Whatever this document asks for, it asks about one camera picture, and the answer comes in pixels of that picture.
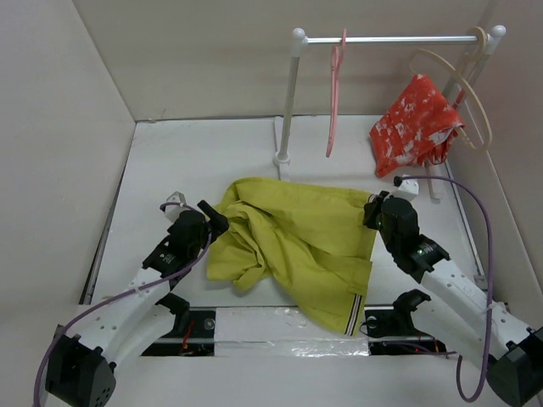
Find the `striped trim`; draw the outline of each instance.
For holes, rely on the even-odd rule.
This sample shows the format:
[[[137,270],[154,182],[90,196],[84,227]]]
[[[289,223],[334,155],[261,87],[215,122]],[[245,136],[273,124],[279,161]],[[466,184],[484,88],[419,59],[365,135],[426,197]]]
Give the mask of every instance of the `striped trim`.
[[[349,322],[347,323],[347,328],[345,329],[345,335],[353,336],[355,333],[356,320],[358,319],[358,311],[360,311],[360,305],[362,304],[362,296],[360,294],[355,295],[353,301],[353,307],[350,310]]]

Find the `red cloth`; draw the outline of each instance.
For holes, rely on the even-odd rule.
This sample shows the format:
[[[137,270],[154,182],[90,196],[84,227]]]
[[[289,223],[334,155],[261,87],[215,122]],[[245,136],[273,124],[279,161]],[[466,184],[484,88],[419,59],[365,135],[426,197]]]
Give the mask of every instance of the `red cloth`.
[[[376,173],[402,165],[445,161],[462,118],[426,75],[415,75],[389,111],[370,130]]]

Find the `yellow-green cloth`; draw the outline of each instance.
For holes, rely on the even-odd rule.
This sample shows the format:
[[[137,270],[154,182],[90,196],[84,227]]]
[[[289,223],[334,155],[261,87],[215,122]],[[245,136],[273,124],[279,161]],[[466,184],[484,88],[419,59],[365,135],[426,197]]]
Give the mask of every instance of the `yellow-green cloth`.
[[[229,230],[210,248],[207,276],[241,291],[273,276],[315,323],[354,335],[370,279],[370,193],[266,178],[234,182],[216,209]]]

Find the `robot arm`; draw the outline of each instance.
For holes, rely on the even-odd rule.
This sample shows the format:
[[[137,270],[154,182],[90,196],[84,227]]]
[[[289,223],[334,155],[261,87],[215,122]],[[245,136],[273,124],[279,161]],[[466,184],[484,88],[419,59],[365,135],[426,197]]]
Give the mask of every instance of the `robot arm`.
[[[364,225],[379,231],[398,267],[431,294],[403,293],[394,303],[395,311],[418,330],[481,365],[486,295],[438,243],[419,233],[417,212],[397,195],[381,192],[370,198]],[[503,304],[493,302],[491,307],[486,379],[502,400],[521,406],[543,389],[543,329],[534,332]]]
[[[228,221],[205,201],[198,206],[209,221],[182,204],[168,236],[129,283],[127,290],[136,293],[93,313],[92,321],[79,331],[55,338],[45,380],[49,393],[73,407],[106,405],[115,390],[115,376],[156,339],[188,323],[188,302],[171,293],[184,275],[152,283],[187,268],[202,248],[228,229]]]

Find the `pink hanger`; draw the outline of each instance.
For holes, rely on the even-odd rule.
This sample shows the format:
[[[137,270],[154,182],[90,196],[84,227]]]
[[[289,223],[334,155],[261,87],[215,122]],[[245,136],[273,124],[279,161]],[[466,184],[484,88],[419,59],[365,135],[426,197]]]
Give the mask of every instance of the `pink hanger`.
[[[343,29],[341,43],[332,48],[332,91],[330,104],[330,132],[328,133],[328,145],[326,148],[326,156],[330,157],[332,152],[333,141],[336,138],[336,124],[338,121],[338,93],[339,93],[339,68],[343,63],[345,54],[345,40],[347,37],[347,29]]]

